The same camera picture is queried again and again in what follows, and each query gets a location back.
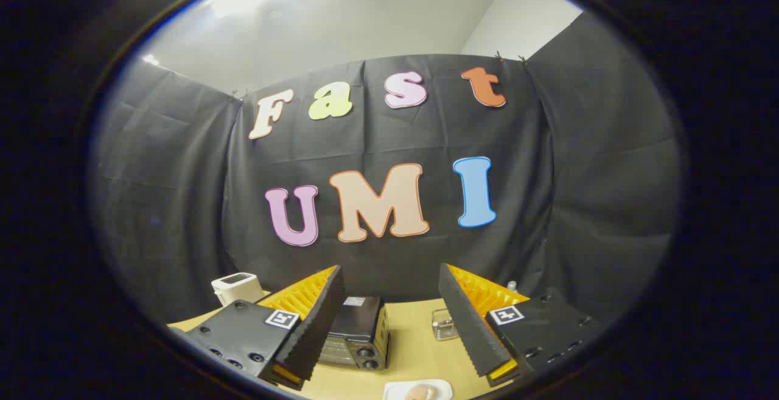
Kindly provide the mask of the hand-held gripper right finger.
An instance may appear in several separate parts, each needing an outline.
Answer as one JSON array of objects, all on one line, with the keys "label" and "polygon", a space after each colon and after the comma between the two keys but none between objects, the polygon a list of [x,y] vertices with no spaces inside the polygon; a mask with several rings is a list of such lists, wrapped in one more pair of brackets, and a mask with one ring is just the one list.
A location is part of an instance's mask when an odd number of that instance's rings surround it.
[{"label": "hand-held gripper right finger", "polygon": [[446,263],[438,289],[477,375],[492,388],[558,372],[603,332],[554,291],[523,296]]}]

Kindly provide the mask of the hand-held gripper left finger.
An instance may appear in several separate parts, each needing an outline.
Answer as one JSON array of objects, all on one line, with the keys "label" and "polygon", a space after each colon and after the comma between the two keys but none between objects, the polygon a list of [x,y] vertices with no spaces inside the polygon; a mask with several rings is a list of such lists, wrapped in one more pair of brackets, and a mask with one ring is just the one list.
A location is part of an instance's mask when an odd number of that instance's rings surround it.
[{"label": "hand-held gripper left finger", "polygon": [[195,327],[170,331],[242,378],[300,391],[345,298],[342,268],[334,265],[257,302],[238,298]]}]

